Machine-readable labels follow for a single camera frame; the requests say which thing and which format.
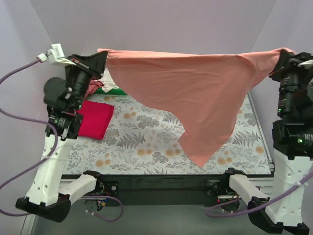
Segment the salmon pink t-shirt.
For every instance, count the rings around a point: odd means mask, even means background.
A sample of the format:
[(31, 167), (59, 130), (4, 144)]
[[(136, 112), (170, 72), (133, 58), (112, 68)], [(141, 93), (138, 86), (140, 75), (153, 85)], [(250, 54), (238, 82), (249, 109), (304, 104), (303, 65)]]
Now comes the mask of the salmon pink t-shirt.
[(198, 55), (106, 49), (106, 67), (136, 101), (180, 120), (179, 143), (203, 167), (230, 138), (247, 93), (273, 71), (282, 51)]

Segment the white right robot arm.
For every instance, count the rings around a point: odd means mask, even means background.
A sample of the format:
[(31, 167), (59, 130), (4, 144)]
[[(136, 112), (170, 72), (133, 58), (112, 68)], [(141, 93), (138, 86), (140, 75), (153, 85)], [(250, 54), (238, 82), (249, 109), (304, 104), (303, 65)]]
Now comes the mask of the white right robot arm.
[(272, 128), (275, 169), (271, 195), (233, 169), (225, 172), (228, 178), (221, 188), (243, 199), (250, 222), (261, 230), (307, 235), (310, 230), (302, 219), (302, 200), (313, 165), (313, 56), (284, 50), (269, 76), (280, 84), (279, 119)]

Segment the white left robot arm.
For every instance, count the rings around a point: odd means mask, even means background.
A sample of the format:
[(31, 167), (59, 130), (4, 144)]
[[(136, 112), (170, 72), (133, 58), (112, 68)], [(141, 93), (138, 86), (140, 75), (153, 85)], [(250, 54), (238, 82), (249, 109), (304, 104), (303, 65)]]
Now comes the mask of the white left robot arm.
[(84, 195), (100, 195), (104, 184), (101, 174), (86, 171), (68, 186), (60, 186), (63, 169), (73, 148), (83, 116), (81, 109), (89, 83), (104, 73), (107, 52), (91, 56), (73, 54), (66, 59), (65, 79), (52, 77), (44, 85), (48, 124), (45, 145), (32, 186), (25, 197), (16, 201), (16, 208), (42, 218), (62, 222), (71, 205)]

